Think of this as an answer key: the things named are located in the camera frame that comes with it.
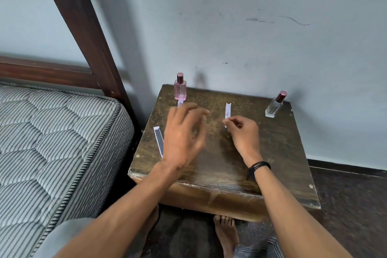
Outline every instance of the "glass bottle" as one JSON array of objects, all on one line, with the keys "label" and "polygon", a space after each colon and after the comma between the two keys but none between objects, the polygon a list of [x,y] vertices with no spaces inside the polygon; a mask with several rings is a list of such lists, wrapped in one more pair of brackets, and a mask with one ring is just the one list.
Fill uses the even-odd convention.
[{"label": "glass bottle", "polygon": [[187,82],[183,78],[183,73],[177,73],[177,80],[174,86],[175,99],[184,101],[187,98]]},{"label": "glass bottle", "polygon": [[281,92],[279,92],[277,97],[274,97],[271,100],[271,103],[269,104],[269,106],[265,110],[265,115],[267,117],[273,118],[276,115],[277,111],[283,105],[282,101],[285,99],[287,94],[288,93],[286,93],[285,91],[281,91]]}]

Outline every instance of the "bottle cap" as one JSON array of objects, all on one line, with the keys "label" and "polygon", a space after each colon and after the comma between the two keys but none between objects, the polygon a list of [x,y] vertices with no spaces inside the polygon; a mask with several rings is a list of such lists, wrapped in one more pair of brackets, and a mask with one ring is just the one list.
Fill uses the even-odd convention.
[{"label": "bottle cap", "polygon": [[182,84],[184,82],[183,73],[177,73],[177,82]]},{"label": "bottle cap", "polygon": [[287,94],[288,94],[288,93],[286,93],[285,91],[279,92],[279,94],[278,94],[278,96],[277,96],[277,98],[276,98],[276,101],[277,101],[278,103],[281,103],[281,102],[285,99],[285,97],[286,97]]}]

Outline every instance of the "gray wall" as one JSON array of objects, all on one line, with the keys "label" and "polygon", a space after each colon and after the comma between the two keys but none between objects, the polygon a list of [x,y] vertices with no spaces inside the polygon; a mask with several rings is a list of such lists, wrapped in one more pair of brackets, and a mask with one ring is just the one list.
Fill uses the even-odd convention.
[{"label": "gray wall", "polygon": [[[0,0],[0,52],[85,64],[52,0]],[[273,97],[307,157],[387,169],[387,0],[93,0],[142,124],[164,83]]]}]

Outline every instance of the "quilted mattress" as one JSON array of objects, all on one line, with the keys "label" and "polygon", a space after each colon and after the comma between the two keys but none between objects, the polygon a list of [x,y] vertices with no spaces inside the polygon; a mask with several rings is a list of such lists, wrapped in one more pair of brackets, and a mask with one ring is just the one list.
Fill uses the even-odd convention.
[{"label": "quilted mattress", "polygon": [[0,257],[33,256],[60,223],[96,217],[133,133],[116,99],[0,84]]}]

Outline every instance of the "person's left hand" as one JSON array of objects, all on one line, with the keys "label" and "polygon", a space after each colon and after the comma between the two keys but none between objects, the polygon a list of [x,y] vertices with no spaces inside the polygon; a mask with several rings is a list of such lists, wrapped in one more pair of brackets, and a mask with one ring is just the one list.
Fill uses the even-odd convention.
[{"label": "person's left hand", "polygon": [[186,167],[204,148],[209,111],[196,103],[184,103],[171,107],[164,132],[162,160],[173,169]]}]

